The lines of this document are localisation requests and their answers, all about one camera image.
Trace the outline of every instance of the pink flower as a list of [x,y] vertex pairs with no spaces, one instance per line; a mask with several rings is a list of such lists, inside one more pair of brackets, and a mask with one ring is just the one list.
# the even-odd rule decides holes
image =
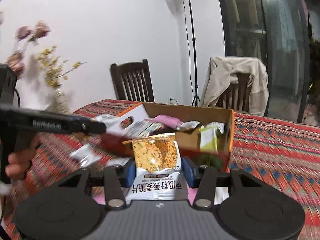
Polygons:
[[13,61],[21,61],[22,58],[23,58],[23,53],[17,50],[10,57],[8,57],[7,64],[10,64],[10,62],[13,62]]
[[42,38],[47,36],[47,33],[50,32],[49,27],[44,22],[38,22],[36,25],[36,34],[35,38]]
[[23,62],[18,62],[16,64],[9,65],[9,67],[18,76],[19,79],[26,65]]
[[18,78],[20,77],[25,68],[25,64],[21,62],[22,58],[23,53],[17,50],[14,54],[8,57],[8,60],[6,62],[11,68],[11,70],[18,76]]
[[17,30],[17,40],[21,41],[28,37],[31,33],[31,30],[29,29],[28,26],[23,26]]

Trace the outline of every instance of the dried flower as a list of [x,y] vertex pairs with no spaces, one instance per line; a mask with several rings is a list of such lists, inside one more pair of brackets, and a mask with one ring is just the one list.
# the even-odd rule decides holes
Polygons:
[[17,30],[17,40],[22,41],[26,37],[28,37],[31,34],[31,29],[28,26],[20,27]]
[[51,49],[44,49],[36,59],[41,63],[40,69],[45,72],[45,82],[48,86],[53,88],[61,85],[59,83],[59,78],[62,77],[64,80],[67,80],[67,73],[73,71],[78,68],[80,65],[84,64],[80,61],[76,62],[73,65],[73,68],[69,71],[63,73],[63,65],[68,62],[68,60],[64,60],[61,64],[58,65],[58,61],[60,57],[54,57],[53,53],[57,46],[52,46]]
[[9,65],[9,67],[18,76],[19,79],[26,65],[23,62],[13,62]]
[[20,50],[16,50],[10,57],[8,57],[7,64],[12,61],[21,61],[23,58],[23,53]]
[[23,53],[17,50],[8,58],[6,62],[11,68],[11,70],[18,76],[18,78],[20,78],[20,75],[22,74],[25,68],[25,64],[21,62],[22,58]]
[[36,34],[34,35],[35,38],[42,38],[47,36],[50,32],[49,27],[42,21],[38,22],[36,25]]
[[74,68],[78,68],[80,65],[81,65],[81,62],[78,61],[78,62],[76,62],[76,63],[73,64],[73,67],[74,67]]

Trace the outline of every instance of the wall outlet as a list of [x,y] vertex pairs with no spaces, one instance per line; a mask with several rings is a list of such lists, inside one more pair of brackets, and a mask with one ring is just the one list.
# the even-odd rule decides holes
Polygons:
[[177,105],[178,102],[174,98],[169,98],[169,105]]

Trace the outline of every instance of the cracker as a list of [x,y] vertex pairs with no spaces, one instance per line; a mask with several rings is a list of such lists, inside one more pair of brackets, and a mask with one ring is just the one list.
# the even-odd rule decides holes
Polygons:
[[163,154],[163,168],[173,169],[178,160],[177,148],[173,141],[156,140],[154,144],[159,148]]
[[156,145],[148,141],[132,143],[135,163],[138,168],[147,171],[159,171],[163,164],[163,156]]

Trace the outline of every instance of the power cord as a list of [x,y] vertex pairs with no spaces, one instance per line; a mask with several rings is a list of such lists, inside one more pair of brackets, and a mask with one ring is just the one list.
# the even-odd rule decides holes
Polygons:
[[176,101],[176,103],[177,103],[177,105],[178,105],[177,100],[175,100],[174,98],[170,98],[170,103],[171,103],[171,101]]
[[14,91],[16,92],[17,94],[17,97],[18,97],[18,107],[20,107],[20,95],[19,95],[19,92],[18,90],[15,88]]
[[190,83],[191,83],[192,99],[193,99],[193,98],[194,98],[194,94],[193,94],[193,85],[192,85],[192,79],[191,79],[191,56],[190,56],[190,45],[189,45],[189,39],[188,39],[186,6],[184,5],[184,0],[182,0],[182,2],[183,2],[183,8],[184,8],[184,22],[185,22],[185,25],[186,25],[187,42],[188,42],[188,48],[189,48],[189,75],[190,75]]

